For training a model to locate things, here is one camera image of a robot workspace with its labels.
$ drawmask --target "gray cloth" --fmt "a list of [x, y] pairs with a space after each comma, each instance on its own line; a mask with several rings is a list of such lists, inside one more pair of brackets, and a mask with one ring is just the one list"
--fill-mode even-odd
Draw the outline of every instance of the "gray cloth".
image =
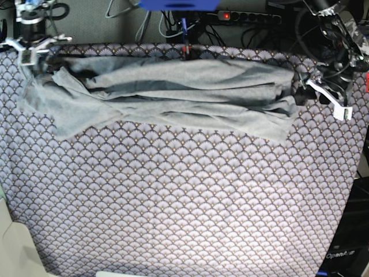
[[64, 58], [33, 78], [22, 111], [53, 116], [62, 140], [117, 120], [238, 130], [282, 142], [297, 116], [293, 72], [250, 61]]

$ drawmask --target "scallop pattern fabric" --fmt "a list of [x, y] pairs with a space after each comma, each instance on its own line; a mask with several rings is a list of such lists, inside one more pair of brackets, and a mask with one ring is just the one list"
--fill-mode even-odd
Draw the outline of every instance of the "scallop pattern fabric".
[[[271, 51], [195, 46], [203, 59], [311, 71]], [[180, 58], [182, 45], [66, 46], [55, 55]], [[0, 60], [0, 183], [48, 272], [94, 276], [313, 277], [346, 205], [369, 123], [364, 76], [353, 119], [301, 107], [284, 145], [244, 133], [116, 122], [56, 141], [52, 118], [21, 113], [16, 54]]]

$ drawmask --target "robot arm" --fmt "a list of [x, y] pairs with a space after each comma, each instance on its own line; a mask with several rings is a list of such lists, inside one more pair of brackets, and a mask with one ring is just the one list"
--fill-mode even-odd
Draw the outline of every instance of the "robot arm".
[[[21, 36], [18, 39], [6, 38], [0, 45], [13, 47], [18, 51], [18, 64], [27, 66], [34, 72], [39, 72], [39, 58], [48, 53], [51, 44], [61, 41], [71, 41], [71, 38], [57, 33], [50, 37], [46, 34], [46, 19], [53, 24], [69, 14], [69, 7], [64, 3], [55, 3], [55, 0], [15, 0], [16, 21], [20, 24]], [[60, 16], [53, 16], [56, 8], [64, 9]]]
[[353, 74], [369, 70], [368, 41], [359, 31], [351, 14], [342, 12], [349, 0], [304, 0], [304, 2], [311, 14], [319, 18], [323, 35], [333, 42], [339, 54], [329, 62], [318, 66], [322, 72], [318, 82], [309, 77], [302, 80], [303, 85], [298, 93], [305, 93], [307, 89], [319, 92], [321, 102], [334, 104], [335, 118], [350, 120], [352, 108], [348, 107], [348, 99], [351, 96]]

